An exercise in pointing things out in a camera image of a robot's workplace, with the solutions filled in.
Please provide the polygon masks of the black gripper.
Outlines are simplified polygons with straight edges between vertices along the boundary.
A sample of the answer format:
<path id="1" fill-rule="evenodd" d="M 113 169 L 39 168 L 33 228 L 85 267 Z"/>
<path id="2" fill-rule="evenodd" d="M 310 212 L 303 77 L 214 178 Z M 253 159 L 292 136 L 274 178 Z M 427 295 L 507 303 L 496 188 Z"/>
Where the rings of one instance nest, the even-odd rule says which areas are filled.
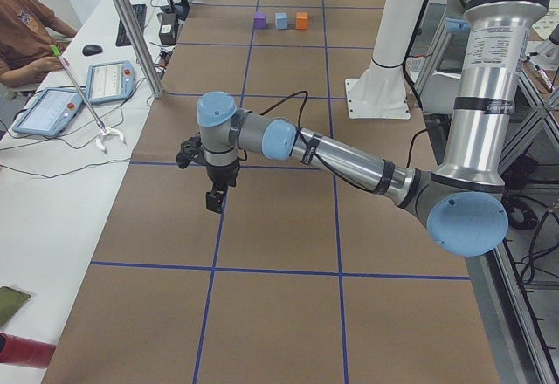
<path id="1" fill-rule="evenodd" d="M 216 166 L 210 163 L 206 164 L 206 173 L 212 182 L 211 191 L 205 193 L 207 210 L 217 214 L 223 213 L 224 194 L 229 187 L 235 187 L 237 185 L 238 172 L 238 161 L 233 161 L 226 166 Z"/>

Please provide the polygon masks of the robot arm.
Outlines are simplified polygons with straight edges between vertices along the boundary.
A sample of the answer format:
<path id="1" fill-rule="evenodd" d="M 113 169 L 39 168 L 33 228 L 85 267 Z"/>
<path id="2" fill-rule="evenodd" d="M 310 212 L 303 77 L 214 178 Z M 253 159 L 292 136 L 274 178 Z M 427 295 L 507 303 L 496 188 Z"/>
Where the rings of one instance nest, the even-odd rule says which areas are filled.
<path id="1" fill-rule="evenodd" d="M 474 257 L 497 247 L 508 230 L 498 167 L 530 30 L 550 0 L 447 0 L 447 16 L 469 29 L 442 163 L 433 171 L 398 167 L 285 119 L 238 107 L 228 93 L 197 102 L 195 161 L 212 188 L 206 207 L 223 210 L 236 183 L 240 151 L 295 159 L 349 185 L 385 196 L 414 215 L 451 253 Z"/>

